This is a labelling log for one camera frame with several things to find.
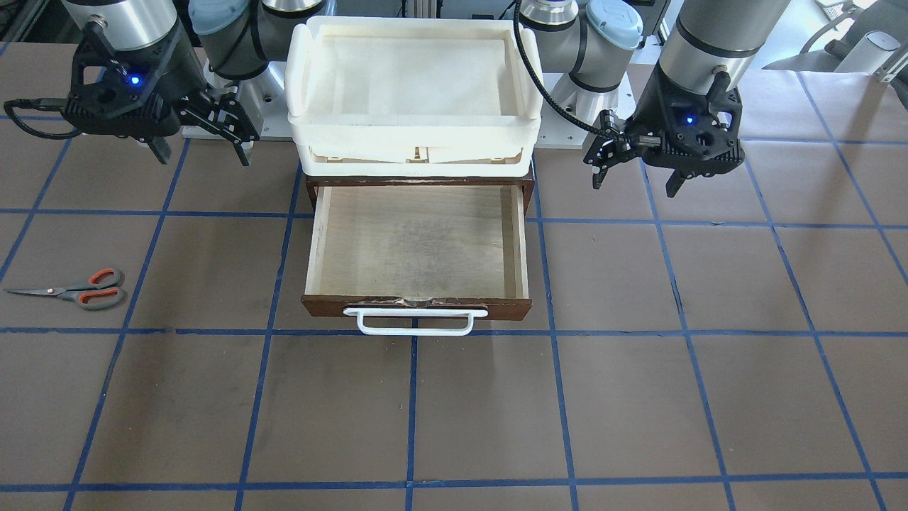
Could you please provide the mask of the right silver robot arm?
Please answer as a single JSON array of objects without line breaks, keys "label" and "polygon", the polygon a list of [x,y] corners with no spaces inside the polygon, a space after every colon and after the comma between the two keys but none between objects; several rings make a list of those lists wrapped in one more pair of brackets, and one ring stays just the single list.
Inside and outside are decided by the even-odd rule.
[{"label": "right silver robot arm", "polygon": [[165,164],[167,139],[195,127],[248,165],[283,100],[277,64],[292,31],[331,1],[191,1],[185,27],[172,1],[66,1],[82,39],[62,117],[85,135],[132,138]]}]

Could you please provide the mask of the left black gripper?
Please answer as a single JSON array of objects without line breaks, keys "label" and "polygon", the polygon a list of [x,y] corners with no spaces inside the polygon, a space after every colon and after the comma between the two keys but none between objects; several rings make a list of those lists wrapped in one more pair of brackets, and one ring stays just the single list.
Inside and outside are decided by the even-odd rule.
[{"label": "left black gripper", "polygon": [[[668,198],[675,198],[694,177],[726,174],[743,164],[746,153],[738,137],[743,105],[739,90],[731,87],[726,68],[711,72],[707,93],[698,94],[675,84],[656,67],[631,117],[633,135],[658,136],[654,148],[641,154],[646,164],[671,168],[665,183]],[[594,127],[621,132],[623,121],[614,110],[600,111]],[[599,190],[609,169],[638,158],[630,143],[588,133],[583,161],[592,168],[592,187]]]}]

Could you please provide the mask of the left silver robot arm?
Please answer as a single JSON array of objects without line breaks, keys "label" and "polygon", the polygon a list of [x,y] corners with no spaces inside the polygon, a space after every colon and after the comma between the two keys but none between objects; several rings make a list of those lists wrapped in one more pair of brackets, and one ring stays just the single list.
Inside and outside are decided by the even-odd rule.
[{"label": "left silver robot arm", "polygon": [[512,31],[529,78],[561,119],[586,133],[584,161],[599,189],[614,166],[641,158],[672,170],[672,198],[697,177],[745,162],[740,78],[774,29],[785,1],[687,1],[635,110],[617,96],[645,22],[625,1],[516,1]]}]

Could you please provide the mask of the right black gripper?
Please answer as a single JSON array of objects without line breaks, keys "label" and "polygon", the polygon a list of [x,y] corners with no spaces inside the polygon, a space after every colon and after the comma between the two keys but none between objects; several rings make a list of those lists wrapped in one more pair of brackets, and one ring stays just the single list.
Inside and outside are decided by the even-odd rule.
[{"label": "right black gripper", "polygon": [[262,120],[250,116],[236,92],[208,92],[198,56],[177,21],[163,38],[138,50],[117,50],[99,23],[82,27],[72,58],[71,87],[62,117],[88,135],[147,138],[150,152],[169,164],[165,137],[197,126],[233,146],[249,166]]}]

